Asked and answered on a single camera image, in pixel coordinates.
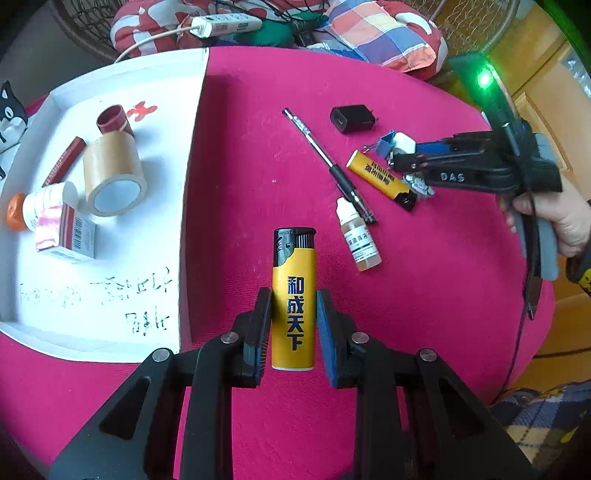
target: wicker chair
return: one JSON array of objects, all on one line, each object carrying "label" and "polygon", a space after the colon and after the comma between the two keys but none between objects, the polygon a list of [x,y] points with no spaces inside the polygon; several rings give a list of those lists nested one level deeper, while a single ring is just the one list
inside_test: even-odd
[{"label": "wicker chair", "polygon": [[[125,0],[50,0],[57,22],[74,43],[106,63],[118,53],[111,45],[111,21]],[[450,56],[490,51],[515,18],[519,0],[405,0],[443,32]],[[433,83],[449,78],[440,73]]]}]

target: screw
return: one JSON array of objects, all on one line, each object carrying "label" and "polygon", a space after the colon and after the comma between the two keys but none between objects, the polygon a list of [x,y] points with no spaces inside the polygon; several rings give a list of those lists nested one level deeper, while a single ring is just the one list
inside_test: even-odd
[{"label": "screw", "polygon": [[234,343],[238,340],[238,334],[236,332],[226,332],[220,337],[223,343]]},{"label": "screw", "polygon": [[367,343],[369,342],[369,335],[363,332],[355,332],[351,335],[351,340],[353,340],[354,343]]},{"label": "screw", "polygon": [[159,348],[152,353],[152,360],[155,362],[164,362],[170,356],[170,352],[166,348]]},{"label": "screw", "polygon": [[434,362],[435,360],[437,360],[437,354],[430,348],[425,348],[421,350],[421,353],[419,353],[419,355],[426,362]]}]

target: black charger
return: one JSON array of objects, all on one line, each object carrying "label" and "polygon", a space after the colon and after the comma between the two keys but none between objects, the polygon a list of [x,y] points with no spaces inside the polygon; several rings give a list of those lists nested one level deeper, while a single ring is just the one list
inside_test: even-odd
[{"label": "black charger", "polygon": [[365,105],[336,106],[330,111],[330,121],[342,134],[371,130],[375,117]]}]

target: black pen grip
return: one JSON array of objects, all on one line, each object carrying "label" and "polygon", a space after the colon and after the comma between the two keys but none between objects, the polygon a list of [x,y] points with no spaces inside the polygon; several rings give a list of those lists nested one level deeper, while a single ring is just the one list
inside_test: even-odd
[{"label": "black pen grip", "polygon": [[346,197],[350,197],[351,192],[355,190],[355,185],[349,180],[345,172],[337,164],[330,167],[329,172],[335,178],[340,191]]}]

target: bottle label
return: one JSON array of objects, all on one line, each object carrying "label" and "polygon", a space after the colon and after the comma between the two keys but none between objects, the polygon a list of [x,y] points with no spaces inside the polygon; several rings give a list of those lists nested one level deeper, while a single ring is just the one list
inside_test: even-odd
[{"label": "bottle label", "polygon": [[353,259],[359,263],[378,253],[374,240],[368,231],[367,225],[362,225],[349,230],[345,234],[345,240],[353,254]]}]

